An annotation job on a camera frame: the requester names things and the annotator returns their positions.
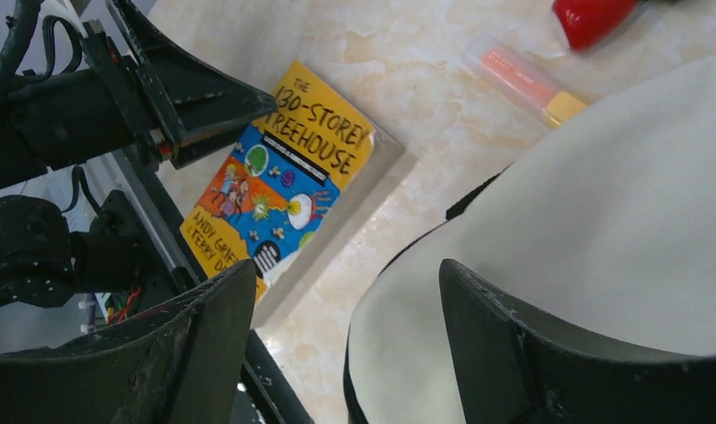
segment book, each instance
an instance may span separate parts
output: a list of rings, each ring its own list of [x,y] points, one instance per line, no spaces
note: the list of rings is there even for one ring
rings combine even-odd
[[[396,141],[388,143],[391,138],[297,61],[273,95],[278,111],[254,121],[233,143],[180,228],[208,276],[237,261],[254,260],[260,310],[261,300],[272,298],[273,287],[287,286],[274,300],[277,304],[303,277],[319,251],[360,209],[360,198],[370,197],[377,177],[383,177],[404,151]],[[366,168],[373,169],[372,176],[358,181]],[[354,199],[343,206],[356,182],[362,193],[351,194]],[[332,224],[326,225],[331,229],[325,235],[327,216]],[[314,243],[319,247],[310,249],[310,258],[301,258],[306,246]],[[300,271],[294,274],[293,268]],[[286,271],[292,281],[282,284],[279,279]]]

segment marble tabletop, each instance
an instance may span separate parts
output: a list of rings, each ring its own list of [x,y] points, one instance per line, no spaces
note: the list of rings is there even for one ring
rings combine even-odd
[[[468,73],[464,45],[493,34],[596,101],[716,52],[716,0],[652,2],[585,55],[558,42],[550,1],[157,0],[151,20],[182,48],[265,91],[295,59],[418,160],[307,294],[260,336],[317,423],[347,421],[350,314],[379,270],[448,206],[549,131]],[[227,152],[160,177],[188,213]]]

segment black cable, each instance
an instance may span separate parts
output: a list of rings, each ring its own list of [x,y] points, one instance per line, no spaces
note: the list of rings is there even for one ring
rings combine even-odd
[[[85,170],[83,170],[79,165],[72,168],[72,202],[70,202],[69,206],[62,210],[61,213],[65,214],[77,206],[77,202],[80,200],[80,186],[82,187],[82,192],[85,194],[85,199],[87,199],[90,207],[97,216],[100,216],[101,207],[95,200],[95,197],[93,197],[93,194],[90,192],[88,177],[85,175]]]
[[[8,88],[11,78],[25,57],[30,40],[38,25],[42,0],[17,0],[11,19],[9,34],[0,53],[0,97]]]
[[[27,84],[43,82],[53,75],[56,67],[56,23],[66,31],[69,36],[69,42],[72,44],[72,60],[64,68],[62,73],[74,72],[82,63],[82,46],[80,44],[80,35],[71,22],[58,16],[49,15],[43,18],[43,49],[46,52],[46,72],[40,75],[23,75],[17,78]]]

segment white fabric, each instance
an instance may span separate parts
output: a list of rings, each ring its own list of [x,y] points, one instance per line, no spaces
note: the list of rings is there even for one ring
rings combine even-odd
[[[349,338],[370,424],[464,422],[445,258],[597,333],[716,353],[716,56],[572,118],[377,279]]]

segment glue stick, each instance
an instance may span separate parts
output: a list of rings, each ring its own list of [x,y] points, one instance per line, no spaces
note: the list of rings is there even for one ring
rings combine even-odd
[[[477,35],[465,47],[462,62],[551,128],[587,107],[548,72],[489,35]]]

